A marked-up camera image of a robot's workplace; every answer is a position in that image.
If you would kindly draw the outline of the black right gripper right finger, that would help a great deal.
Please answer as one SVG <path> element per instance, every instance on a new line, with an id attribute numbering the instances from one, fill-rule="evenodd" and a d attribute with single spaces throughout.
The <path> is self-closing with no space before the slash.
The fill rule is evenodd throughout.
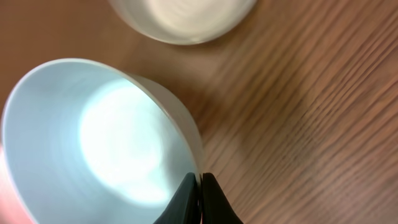
<path id="1" fill-rule="evenodd" d="M 202 224 L 243 224 L 212 173 L 203 173 Z"/>

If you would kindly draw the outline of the light blue bowl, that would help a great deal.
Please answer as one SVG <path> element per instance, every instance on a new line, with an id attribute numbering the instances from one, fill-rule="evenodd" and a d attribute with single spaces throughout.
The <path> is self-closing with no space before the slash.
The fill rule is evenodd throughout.
<path id="1" fill-rule="evenodd" d="M 12 89 L 2 145 L 34 223 L 154 223 L 183 178 L 203 170 L 192 115 L 162 85 L 63 58 Z"/>

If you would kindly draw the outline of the pink bowl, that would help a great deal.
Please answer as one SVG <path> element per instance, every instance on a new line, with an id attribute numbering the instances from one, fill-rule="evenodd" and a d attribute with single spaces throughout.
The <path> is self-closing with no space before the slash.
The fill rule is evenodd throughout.
<path id="1" fill-rule="evenodd" d="M 24 210 L 7 171 L 1 147 L 1 224 L 34 224 Z"/>

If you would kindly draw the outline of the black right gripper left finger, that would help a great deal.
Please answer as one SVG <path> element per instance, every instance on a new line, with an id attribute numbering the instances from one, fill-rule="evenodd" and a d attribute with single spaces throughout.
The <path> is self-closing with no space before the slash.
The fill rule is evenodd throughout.
<path id="1" fill-rule="evenodd" d="M 200 224 L 199 196 L 194 173 L 188 173 L 154 224 Z"/>

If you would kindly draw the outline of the grey bowl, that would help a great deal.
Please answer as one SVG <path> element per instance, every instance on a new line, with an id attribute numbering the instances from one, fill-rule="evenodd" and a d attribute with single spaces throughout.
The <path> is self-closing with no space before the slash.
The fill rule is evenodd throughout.
<path id="1" fill-rule="evenodd" d="M 216 39 L 236 27 L 256 0 L 110 0 L 116 14 L 139 33 L 174 45 Z"/>

